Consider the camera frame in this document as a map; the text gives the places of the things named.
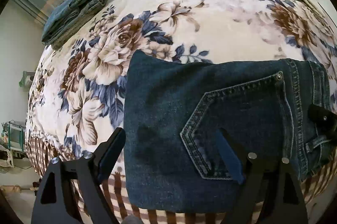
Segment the floral fleece bed blanket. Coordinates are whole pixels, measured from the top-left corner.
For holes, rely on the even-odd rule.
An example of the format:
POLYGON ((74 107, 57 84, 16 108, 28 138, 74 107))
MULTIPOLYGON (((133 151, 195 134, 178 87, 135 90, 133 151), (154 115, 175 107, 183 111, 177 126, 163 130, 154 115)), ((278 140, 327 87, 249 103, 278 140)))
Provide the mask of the floral fleece bed blanket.
MULTIPOLYGON (((329 111, 336 114, 336 26, 304 0, 107 0, 62 47, 46 46, 37 66, 26 146, 41 178, 54 157, 80 159, 124 129, 127 73, 136 51, 179 64, 313 61, 327 72, 329 111)), ((118 223, 222 223, 233 208, 235 202, 220 213, 180 213, 133 205, 124 147, 100 185, 118 223)), ((306 207, 335 178, 333 146, 320 169, 297 178, 306 207)))

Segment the folded teal green pants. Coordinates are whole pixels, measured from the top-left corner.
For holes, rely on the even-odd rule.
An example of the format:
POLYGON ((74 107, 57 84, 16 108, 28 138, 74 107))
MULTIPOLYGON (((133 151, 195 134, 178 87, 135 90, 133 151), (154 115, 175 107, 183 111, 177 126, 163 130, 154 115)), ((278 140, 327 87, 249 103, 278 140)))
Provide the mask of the folded teal green pants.
POLYGON ((65 0, 49 16, 42 43, 59 49, 84 24, 104 8, 107 0, 65 0))

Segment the dark blue denim jeans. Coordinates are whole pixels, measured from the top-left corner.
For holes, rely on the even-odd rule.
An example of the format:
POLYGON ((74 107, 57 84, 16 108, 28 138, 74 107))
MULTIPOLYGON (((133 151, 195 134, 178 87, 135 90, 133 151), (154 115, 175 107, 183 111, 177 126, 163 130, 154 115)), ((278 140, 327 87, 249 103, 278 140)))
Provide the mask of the dark blue denim jeans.
POLYGON ((123 127, 130 202, 142 209, 220 213, 246 180, 233 145, 288 160, 304 180, 328 160, 332 134, 309 119, 330 110, 325 68, 313 61, 179 64, 136 51, 123 127))

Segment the green metal rack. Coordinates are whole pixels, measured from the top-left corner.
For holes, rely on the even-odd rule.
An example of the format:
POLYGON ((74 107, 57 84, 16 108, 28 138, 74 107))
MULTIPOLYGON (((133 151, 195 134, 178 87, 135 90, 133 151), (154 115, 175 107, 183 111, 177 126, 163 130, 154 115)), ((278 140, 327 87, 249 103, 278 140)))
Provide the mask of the green metal rack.
POLYGON ((11 120, 2 123, 1 126, 1 141, 5 147, 9 150, 25 153, 25 123, 11 120))

